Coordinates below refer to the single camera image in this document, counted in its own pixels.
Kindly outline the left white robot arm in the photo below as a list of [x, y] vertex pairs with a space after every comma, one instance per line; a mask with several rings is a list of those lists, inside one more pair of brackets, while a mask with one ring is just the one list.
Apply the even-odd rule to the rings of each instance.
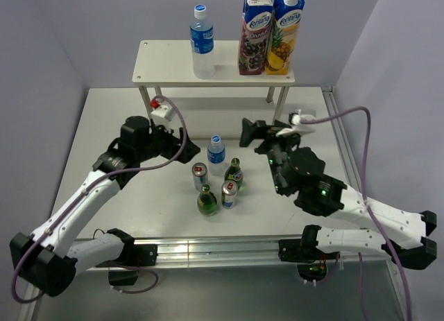
[[99, 156], [73, 196], [29, 235], [19, 232], [10, 241], [14, 267], [10, 291], [16, 302], [30, 304], [39, 299], [18, 295], [19, 278], [38, 288], [40, 295], [55, 297], [76, 275], [94, 266], [105, 262], [126, 266], [133, 261], [135, 240], [120, 229], [78, 245], [74, 241], [100, 208], [144, 170], [143, 162], [163, 157], [165, 161], [156, 166], [162, 168], [172, 162], [186, 164], [199, 154], [184, 123], [179, 132], [176, 137], [165, 125], [143, 116], [126, 119], [119, 137]]

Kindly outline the Pocari Sweat bottle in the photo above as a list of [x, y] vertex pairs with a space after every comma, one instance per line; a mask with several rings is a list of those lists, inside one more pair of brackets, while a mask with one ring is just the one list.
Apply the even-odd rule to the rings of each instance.
[[194, 19], [189, 31], [194, 75], [200, 79], [211, 78], [215, 72], [214, 27], [205, 5], [194, 6]]
[[225, 172], [225, 144], [219, 135], [211, 137], [207, 146], [208, 168], [212, 175], [222, 176]]

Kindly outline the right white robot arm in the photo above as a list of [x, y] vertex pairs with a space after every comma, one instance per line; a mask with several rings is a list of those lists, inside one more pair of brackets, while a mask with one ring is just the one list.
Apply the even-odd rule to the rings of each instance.
[[429, 238], [436, 229], [432, 211], [411, 213], [380, 201], [364, 198], [345, 182], [327, 175], [325, 162], [309, 147], [300, 146], [302, 136], [314, 132], [304, 116], [289, 115], [289, 121], [242, 120], [239, 145], [246, 148], [262, 140], [255, 152], [265, 155], [277, 194], [297, 195], [295, 206], [312, 216], [343, 220], [357, 229], [305, 226], [300, 240], [304, 256], [355, 252], [376, 254], [400, 261], [402, 267], [424, 270], [437, 257], [437, 244]]

